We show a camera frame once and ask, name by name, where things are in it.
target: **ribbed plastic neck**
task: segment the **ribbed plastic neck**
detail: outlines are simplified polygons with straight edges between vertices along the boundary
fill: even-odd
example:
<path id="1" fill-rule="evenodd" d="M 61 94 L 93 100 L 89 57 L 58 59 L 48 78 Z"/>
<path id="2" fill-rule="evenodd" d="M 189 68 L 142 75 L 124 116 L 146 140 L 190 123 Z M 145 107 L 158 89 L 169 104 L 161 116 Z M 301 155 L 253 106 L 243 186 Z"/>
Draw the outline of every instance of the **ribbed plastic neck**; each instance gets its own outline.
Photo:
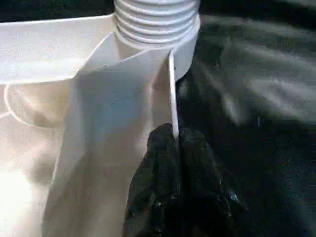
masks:
<path id="1" fill-rule="evenodd" d="M 172 45 L 191 29 L 199 0 L 115 0 L 118 30 L 133 43 Z"/>

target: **white plastic container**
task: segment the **white plastic container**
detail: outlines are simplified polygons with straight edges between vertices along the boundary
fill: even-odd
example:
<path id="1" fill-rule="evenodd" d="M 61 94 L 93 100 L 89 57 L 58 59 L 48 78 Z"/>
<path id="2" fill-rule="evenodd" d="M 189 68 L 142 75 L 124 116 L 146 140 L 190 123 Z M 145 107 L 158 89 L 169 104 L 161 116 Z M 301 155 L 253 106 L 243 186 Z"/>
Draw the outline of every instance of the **white plastic container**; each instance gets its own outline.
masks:
<path id="1" fill-rule="evenodd" d="M 183 9 L 195 1 L 122 2 L 158 13 L 129 22 L 147 43 L 117 27 L 118 8 L 117 16 L 0 24 L 0 178 L 26 187 L 1 199 L 12 207 L 0 214 L 12 226 L 0 226 L 3 237 L 119 237 L 150 131 L 169 122 L 177 135 L 175 81 L 191 65 L 200 26 L 197 8 Z"/>

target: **black cloth background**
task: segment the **black cloth background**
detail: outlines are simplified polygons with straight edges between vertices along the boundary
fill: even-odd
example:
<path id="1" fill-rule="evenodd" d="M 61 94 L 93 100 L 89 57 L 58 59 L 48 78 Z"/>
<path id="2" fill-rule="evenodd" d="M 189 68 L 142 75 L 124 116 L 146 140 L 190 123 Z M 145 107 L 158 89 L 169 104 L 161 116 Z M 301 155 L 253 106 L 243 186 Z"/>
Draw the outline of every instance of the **black cloth background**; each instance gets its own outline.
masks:
<path id="1" fill-rule="evenodd" d="M 113 10 L 112 1 L 105 0 L 2 0 L 0 22 L 103 15 Z M 249 39 L 249 35 L 243 34 L 256 27 L 251 22 L 258 21 L 276 26 L 288 24 L 297 32 L 310 30 L 313 35 L 316 22 L 313 0 L 205 0 L 200 12 L 244 19 L 237 29 L 241 34 L 235 37 L 239 41 L 250 40 L 254 46 L 292 51 L 302 57 L 308 54 L 307 57 L 316 60 L 309 55 L 315 49 L 313 40 L 306 42 L 304 37 L 283 34 L 281 39 L 271 42 L 273 30 L 267 33 L 262 27 L 255 31 L 256 37 Z M 207 18 L 203 22 L 193 64 L 177 83 L 180 125 L 201 131 L 234 175 L 252 216 L 254 236 L 316 236 L 315 127 L 271 117 L 260 109 L 252 111 L 255 116 L 247 123 L 232 122 L 222 106 L 221 94 L 208 80 L 210 74 L 221 72 L 218 65 L 223 53 L 223 46 L 209 37 L 214 32 L 230 37 L 225 34 L 231 28 L 221 27 L 226 18 L 220 19 L 210 25 Z M 310 81 L 315 81 L 316 75 L 313 72 L 309 75 Z"/>

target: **black glove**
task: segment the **black glove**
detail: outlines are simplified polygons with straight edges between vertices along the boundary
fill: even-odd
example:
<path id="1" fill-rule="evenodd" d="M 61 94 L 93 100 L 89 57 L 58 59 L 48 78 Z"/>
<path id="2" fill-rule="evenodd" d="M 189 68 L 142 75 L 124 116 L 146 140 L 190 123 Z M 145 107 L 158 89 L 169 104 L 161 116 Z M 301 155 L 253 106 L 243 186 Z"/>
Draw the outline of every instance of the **black glove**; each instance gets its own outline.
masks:
<path id="1" fill-rule="evenodd" d="M 232 175 L 219 165 L 204 137 L 180 133 L 180 155 L 170 124 L 148 139 L 131 182 L 123 237 L 235 237 L 243 231 L 246 205 Z"/>

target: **dark fabric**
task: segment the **dark fabric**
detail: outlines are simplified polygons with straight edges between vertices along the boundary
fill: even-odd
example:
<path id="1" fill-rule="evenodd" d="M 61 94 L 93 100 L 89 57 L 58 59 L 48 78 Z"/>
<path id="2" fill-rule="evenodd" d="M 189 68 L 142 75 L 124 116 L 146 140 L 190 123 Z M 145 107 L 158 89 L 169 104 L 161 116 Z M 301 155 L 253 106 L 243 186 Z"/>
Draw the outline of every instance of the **dark fabric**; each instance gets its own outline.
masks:
<path id="1" fill-rule="evenodd" d="M 188 236 L 252 236 L 250 213 L 238 183 L 204 136 L 183 128 L 179 141 Z"/>
<path id="2" fill-rule="evenodd" d="M 0 22 L 31 21 L 107 15 L 112 0 L 2 0 Z"/>
<path id="3" fill-rule="evenodd" d="M 177 83 L 180 126 L 239 183 L 251 236 L 316 235 L 315 39 L 284 22 L 203 16 Z"/>
<path id="4" fill-rule="evenodd" d="M 259 21 L 284 22 L 314 29 L 314 0 L 202 0 L 201 14 L 236 16 Z"/>

